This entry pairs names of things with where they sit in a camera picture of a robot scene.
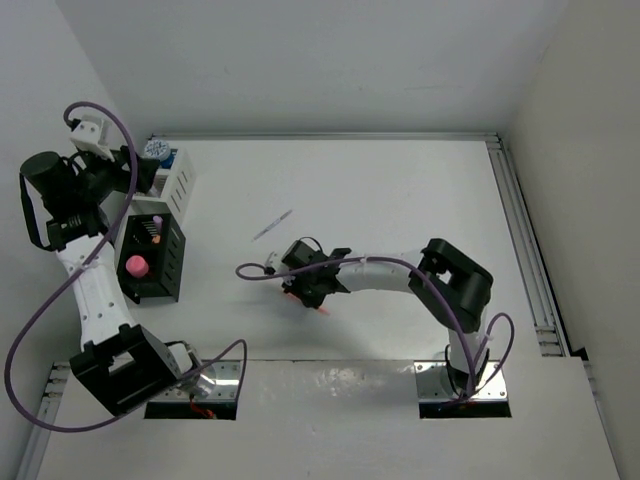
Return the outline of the orange clear pen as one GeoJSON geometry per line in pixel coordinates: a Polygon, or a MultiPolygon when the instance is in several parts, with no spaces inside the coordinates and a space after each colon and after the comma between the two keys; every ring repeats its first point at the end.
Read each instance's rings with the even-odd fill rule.
{"type": "MultiPolygon", "coordinates": [[[[297,301],[298,303],[301,303],[301,300],[299,298],[297,298],[296,296],[294,296],[293,294],[291,294],[291,293],[286,293],[286,296],[288,298],[291,298],[294,301],[297,301]]],[[[314,311],[316,311],[317,313],[319,313],[321,315],[325,315],[325,316],[329,316],[330,315],[330,312],[326,308],[324,308],[322,306],[317,307],[317,308],[311,307],[311,310],[314,310],[314,311]]]]}

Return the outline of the purple highlighter marker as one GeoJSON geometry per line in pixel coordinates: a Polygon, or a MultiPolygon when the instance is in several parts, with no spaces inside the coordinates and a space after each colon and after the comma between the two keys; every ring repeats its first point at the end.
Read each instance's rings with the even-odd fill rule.
{"type": "Polygon", "coordinates": [[[160,235],[162,232],[163,218],[160,215],[154,215],[152,217],[152,222],[154,225],[155,234],[160,235]]]}

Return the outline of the grey thin pen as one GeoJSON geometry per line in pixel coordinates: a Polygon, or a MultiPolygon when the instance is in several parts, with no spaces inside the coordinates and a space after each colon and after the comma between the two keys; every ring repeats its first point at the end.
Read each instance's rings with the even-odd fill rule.
{"type": "Polygon", "coordinates": [[[291,214],[293,213],[293,209],[289,209],[287,211],[285,211],[284,213],[282,213],[279,217],[277,217],[276,219],[274,219],[269,225],[267,225],[266,227],[264,227],[262,230],[260,230],[258,233],[256,233],[252,239],[251,242],[256,242],[259,239],[261,239],[263,236],[265,236],[267,233],[269,233],[271,230],[273,230],[274,228],[276,228],[282,221],[284,221],[287,217],[289,217],[291,214]]]}

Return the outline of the pink cap glue bottle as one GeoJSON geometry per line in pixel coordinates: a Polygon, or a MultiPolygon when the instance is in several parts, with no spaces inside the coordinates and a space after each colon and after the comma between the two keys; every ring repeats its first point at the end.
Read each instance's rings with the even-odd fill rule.
{"type": "Polygon", "coordinates": [[[126,271],[136,279],[145,277],[149,271],[149,263],[140,255],[132,255],[125,262],[126,271]]]}

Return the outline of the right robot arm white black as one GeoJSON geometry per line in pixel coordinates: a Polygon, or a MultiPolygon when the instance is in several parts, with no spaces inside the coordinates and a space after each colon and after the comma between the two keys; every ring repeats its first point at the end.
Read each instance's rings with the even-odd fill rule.
{"type": "Polygon", "coordinates": [[[477,387],[487,353],[486,307],[492,275],[443,239],[432,239],[419,250],[397,254],[357,253],[336,248],[326,254],[295,241],[276,261],[283,288],[303,305],[319,308],[337,293],[390,291],[415,296],[448,330],[447,373],[460,394],[477,387]]]}

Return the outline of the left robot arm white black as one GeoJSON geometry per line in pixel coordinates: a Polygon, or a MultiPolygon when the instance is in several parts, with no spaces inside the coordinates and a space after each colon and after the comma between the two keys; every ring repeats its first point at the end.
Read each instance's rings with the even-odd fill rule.
{"type": "Polygon", "coordinates": [[[41,196],[51,218],[46,250],[56,254],[72,280],[81,320],[80,352],[70,360],[76,379],[114,416],[123,415],[170,388],[195,365],[184,341],[164,343],[131,315],[127,302],[178,298],[185,237],[169,214],[155,227],[149,215],[127,220],[120,249],[125,259],[140,256],[148,267],[129,272],[115,259],[101,203],[133,181],[127,147],[109,158],[77,151],[69,158],[45,151],[20,168],[21,202],[30,240],[40,245],[28,190],[41,196]]]}

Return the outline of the white slotted organizer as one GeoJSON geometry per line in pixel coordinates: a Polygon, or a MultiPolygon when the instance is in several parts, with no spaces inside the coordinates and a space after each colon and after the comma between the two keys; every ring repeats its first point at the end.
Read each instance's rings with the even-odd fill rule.
{"type": "Polygon", "coordinates": [[[196,171],[185,148],[173,148],[172,152],[171,167],[156,172],[153,188],[147,194],[136,194],[131,210],[135,214],[171,214],[182,225],[195,188],[196,171]]]}

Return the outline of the black slotted organizer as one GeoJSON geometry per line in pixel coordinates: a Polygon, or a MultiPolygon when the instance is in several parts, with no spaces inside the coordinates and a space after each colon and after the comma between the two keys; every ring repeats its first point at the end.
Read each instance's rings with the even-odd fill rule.
{"type": "Polygon", "coordinates": [[[119,285],[126,297],[136,304],[142,299],[171,298],[179,300],[186,237],[171,214],[160,214],[163,218],[161,242],[153,244],[156,235],[152,217],[154,215],[131,215],[125,224],[124,237],[117,265],[119,285]],[[149,273],[133,278],[125,269],[126,260],[140,255],[149,263],[149,273]]]}

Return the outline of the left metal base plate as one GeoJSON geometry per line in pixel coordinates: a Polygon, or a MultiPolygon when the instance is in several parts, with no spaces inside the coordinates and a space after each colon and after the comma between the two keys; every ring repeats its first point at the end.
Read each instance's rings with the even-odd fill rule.
{"type": "Polygon", "coordinates": [[[238,360],[216,362],[199,375],[153,398],[154,402],[233,401],[236,398],[243,364],[238,360]]]}

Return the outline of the metal base plate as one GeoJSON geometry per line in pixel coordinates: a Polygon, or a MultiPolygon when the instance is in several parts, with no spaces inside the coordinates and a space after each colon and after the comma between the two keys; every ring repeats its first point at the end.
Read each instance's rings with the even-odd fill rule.
{"type": "MultiPolygon", "coordinates": [[[[506,382],[501,370],[496,372],[497,361],[489,361],[480,377],[474,402],[503,402],[508,400],[506,382]]],[[[415,361],[414,373],[418,399],[421,403],[443,403],[458,398],[447,374],[444,360],[415,361]]]]}
{"type": "Polygon", "coordinates": [[[236,398],[243,364],[238,360],[216,362],[199,375],[153,398],[154,402],[233,401],[236,398]]]}

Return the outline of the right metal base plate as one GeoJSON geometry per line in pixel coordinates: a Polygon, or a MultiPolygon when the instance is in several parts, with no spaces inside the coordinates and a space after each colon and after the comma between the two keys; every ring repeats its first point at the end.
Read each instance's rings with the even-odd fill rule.
{"type": "MultiPolygon", "coordinates": [[[[508,400],[506,382],[501,370],[496,372],[497,361],[489,361],[480,377],[474,402],[503,402],[508,400]]],[[[443,403],[458,398],[447,374],[444,360],[415,361],[414,373],[418,399],[421,403],[443,403]]]]}

